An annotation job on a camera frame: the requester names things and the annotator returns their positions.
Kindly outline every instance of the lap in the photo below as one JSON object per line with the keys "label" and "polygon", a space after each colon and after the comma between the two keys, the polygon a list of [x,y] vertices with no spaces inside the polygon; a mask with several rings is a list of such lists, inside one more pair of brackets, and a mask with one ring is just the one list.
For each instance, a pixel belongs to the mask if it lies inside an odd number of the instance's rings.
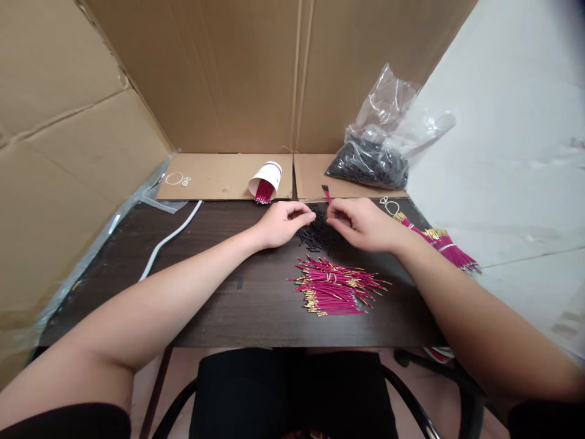
{"label": "lap", "polygon": [[201,361],[191,438],[278,438],[299,429],[396,437],[378,354],[249,348]]}

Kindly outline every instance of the dark wooden table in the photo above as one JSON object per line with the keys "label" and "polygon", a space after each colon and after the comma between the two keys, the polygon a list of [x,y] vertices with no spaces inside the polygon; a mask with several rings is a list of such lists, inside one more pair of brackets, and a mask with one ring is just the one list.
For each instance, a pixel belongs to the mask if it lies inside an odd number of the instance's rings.
{"label": "dark wooden table", "polygon": [[[426,220],[409,199],[396,200],[419,227]],[[139,204],[122,220],[49,320],[40,346],[50,346],[95,308],[140,277],[155,246],[191,213],[190,202],[175,215]],[[192,222],[159,252],[152,273],[200,253],[255,224],[266,206],[250,201],[205,202]],[[431,313],[398,261],[368,254],[346,242],[329,250],[332,262],[379,273],[392,282],[365,315],[308,313],[302,293],[285,280],[306,249],[299,239],[261,251],[234,270],[174,340],[173,346],[437,346],[444,344]]]}

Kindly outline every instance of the pile of black pieces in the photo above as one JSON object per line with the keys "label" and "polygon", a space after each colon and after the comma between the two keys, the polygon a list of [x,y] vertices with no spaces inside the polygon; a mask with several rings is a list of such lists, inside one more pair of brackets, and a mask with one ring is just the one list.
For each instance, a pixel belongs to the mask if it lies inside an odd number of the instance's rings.
{"label": "pile of black pieces", "polygon": [[325,212],[316,204],[310,204],[309,208],[317,216],[307,227],[302,227],[297,232],[301,245],[306,245],[307,250],[312,253],[320,253],[321,250],[330,249],[332,246],[342,242],[343,237],[337,230],[325,222]]}
{"label": "pile of black pieces", "polygon": [[408,161],[398,152],[351,136],[338,151],[325,175],[366,186],[398,190],[406,187]]}

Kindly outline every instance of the forearm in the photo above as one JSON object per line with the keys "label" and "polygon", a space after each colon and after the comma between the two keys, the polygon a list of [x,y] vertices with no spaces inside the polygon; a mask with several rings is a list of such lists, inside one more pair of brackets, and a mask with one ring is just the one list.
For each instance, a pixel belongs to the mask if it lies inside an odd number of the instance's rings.
{"label": "forearm", "polygon": [[153,274],[96,309],[59,341],[59,347],[90,351],[137,371],[161,352],[221,282],[259,249],[249,229]]}
{"label": "forearm", "polygon": [[487,390],[511,399],[573,400],[583,372],[530,323],[422,239],[396,253],[449,346]]}

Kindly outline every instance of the white paper cup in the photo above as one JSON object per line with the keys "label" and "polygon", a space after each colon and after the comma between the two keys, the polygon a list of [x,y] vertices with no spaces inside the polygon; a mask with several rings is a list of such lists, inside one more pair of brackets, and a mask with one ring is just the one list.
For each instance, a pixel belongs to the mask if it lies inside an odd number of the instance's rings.
{"label": "white paper cup", "polygon": [[282,178],[282,168],[276,162],[266,162],[264,166],[260,168],[260,170],[250,179],[248,182],[248,189],[256,197],[256,191],[258,190],[258,185],[260,184],[260,180],[266,180],[269,182],[274,190],[272,191],[272,195],[270,195],[270,200],[273,200],[277,193],[278,193],[278,185],[280,184],[280,179]]}

